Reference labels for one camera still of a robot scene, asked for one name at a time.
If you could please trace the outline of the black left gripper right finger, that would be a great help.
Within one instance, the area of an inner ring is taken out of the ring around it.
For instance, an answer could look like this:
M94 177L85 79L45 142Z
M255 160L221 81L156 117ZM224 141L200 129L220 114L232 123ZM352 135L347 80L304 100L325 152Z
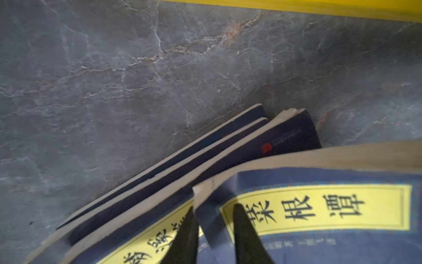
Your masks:
M234 205L234 238L237 264L273 264L244 207Z

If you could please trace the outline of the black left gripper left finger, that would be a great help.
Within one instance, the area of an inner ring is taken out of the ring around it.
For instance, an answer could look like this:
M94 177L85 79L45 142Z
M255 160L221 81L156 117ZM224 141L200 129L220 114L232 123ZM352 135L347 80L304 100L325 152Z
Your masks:
M161 264L196 264L199 224L191 207Z

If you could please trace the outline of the navy book yellow label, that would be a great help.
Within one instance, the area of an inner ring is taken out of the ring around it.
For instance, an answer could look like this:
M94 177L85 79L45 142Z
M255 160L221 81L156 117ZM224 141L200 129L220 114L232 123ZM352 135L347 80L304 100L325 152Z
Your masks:
M196 218L221 264L237 264L238 203L274 264L422 261L420 140L261 158L195 190Z

